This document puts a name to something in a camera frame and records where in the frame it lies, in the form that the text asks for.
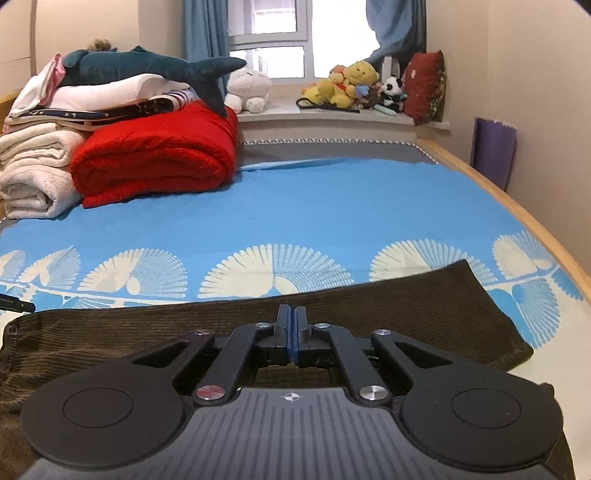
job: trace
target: plush toy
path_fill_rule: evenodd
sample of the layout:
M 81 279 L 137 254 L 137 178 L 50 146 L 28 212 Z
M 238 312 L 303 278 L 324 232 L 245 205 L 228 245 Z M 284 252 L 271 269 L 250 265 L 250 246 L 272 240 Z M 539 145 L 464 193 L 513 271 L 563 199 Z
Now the plush toy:
M 226 105 L 240 113 L 261 113 L 271 93 L 271 79 L 266 73 L 244 68 L 230 74 Z
M 221 117 L 226 116 L 217 80 L 246 65 L 242 59 L 218 57 L 193 63 L 159 55 L 139 45 L 130 51 L 75 50 L 64 57 L 66 76 L 60 87 L 103 85 L 141 73 L 162 75 L 167 80 L 188 83 L 199 98 Z
M 111 42 L 106 38 L 97 38 L 93 43 L 88 45 L 86 49 L 88 51 L 117 51 L 117 48 L 113 48 Z
M 333 81 L 333 83 L 343 83 L 345 81 L 345 66 L 344 65 L 337 65 L 334 67 L 329 73 L 329 79 Z
M 365 60 L 357 61 L 345 68 L 343 72 L 345 81 L 351 85 L 372 86 L 379 80 L 379 73 Z
M 356 100 L 369 93 L 369 87 L 378 79 L 378 72 L 371 64 L 362 60 L 342 69 L 342 73 L 341 66 L 336 66 L 328 79 L 320 81 L 318 91 L 339 108 L 350 108 Z
M 318 91 L 318 86 L 315 83 L 310 84 L 308 88 L 302 88 L 301 97 L 314 105 L 321 105 L 326 101 L 326 98 Z
M 382 90 L 382 101 L 380 105 L 383 105 L 396 113 L 402 112 L 404 107 L 404 101 L 408 95 L 402 91 L 402 80 L 397 77 L 390 77 L 381 86 Z
M 367 88 L 368 92 L 363 95 L 362 98 L 358 98 L 355 101 L 355 106 L 360 110 L 365 108 L 371 108 L 380 103 L 382 100 L 382 84 L 380 82 L 374 83 L 371 87 Z

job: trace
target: white wall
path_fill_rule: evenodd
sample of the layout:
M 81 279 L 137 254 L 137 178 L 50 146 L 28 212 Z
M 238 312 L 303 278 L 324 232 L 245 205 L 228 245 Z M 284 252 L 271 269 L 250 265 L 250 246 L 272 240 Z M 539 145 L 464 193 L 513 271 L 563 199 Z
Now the white wall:
M 147 50 L 183 57 L 183 0 L 139 0 L 139 44 Z
M 0 9 L 0 96 L 31 76 L 31 0 L 11 0 Z
M 486 115 L 489 105 L 489 1 L 427 0 L 427 49 L 442 50 L 446 58 L 444 120 L 452 126 L 435 140 L 465 161 L 474 117 Z
M 86 48 L 95 38 L 108 38 L 113 45 L 123 50 L 135 47 L 139 43 L 138 1 L 144 2 L 37 0 L 37 71 L 39 72 L 54 54 L 66 54 L 78 48 Z
M 182 7 L 182 0 L 37 0 L 36 69 L 53 54 L 85 48 L 95 38 L 120 50 L 140 44 L 182 56 Z
M 574 0 L 491 0 L 489 68 L 489 116 L 519 135 L 508 193 L 591 272 L 591 17 Z

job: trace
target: bed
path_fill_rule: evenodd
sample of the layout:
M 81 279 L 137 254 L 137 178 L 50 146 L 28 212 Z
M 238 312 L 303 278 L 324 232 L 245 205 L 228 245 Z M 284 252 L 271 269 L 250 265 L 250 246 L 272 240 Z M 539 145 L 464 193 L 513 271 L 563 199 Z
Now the bed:
M 232 300 L 465 259 L 535 349 L 513 373 L 554 385 L 577 478 L 591 478 L 591 283 L 525 210 L 431 141 L 252 141 L 239 160 L 216 192 L 4 223 L 0 291 L 38 310 Z

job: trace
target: stack of folded bedding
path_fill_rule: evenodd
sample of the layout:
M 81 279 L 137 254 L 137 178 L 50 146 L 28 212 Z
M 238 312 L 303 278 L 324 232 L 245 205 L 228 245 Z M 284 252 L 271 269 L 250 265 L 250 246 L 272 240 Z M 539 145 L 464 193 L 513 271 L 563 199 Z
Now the stack of folded bedding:
M 162 115 L 101 128 L 70 166 L 85 208 L 147 193 L 202 192 L 231 180 L 238 117 L 222 118 L 202 101 Z
M 151 73 L 104 85 L 57 88 L 63 78 L 60 58 L 27 82 L 4 120 L 4 133 L 46 122 L 94 131 L 122 120 L 180 110 L 197 99 L 188 84 Z
M 55 218 L 80 201 L 69 164 L 87 137 L 55 123 L 0 137 L 0 196 L 7 218 Z

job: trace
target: red blanket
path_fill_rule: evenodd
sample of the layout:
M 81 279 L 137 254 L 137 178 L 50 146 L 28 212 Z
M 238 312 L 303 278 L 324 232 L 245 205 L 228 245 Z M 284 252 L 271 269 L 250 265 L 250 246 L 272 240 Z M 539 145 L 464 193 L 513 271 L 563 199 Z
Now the red blanket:
M 203 102 L 127 120 L 96 131 L 70 165 L 85 208 L 145 193 L 203 192 L 234 174 L 238 118 L 221 118 Z

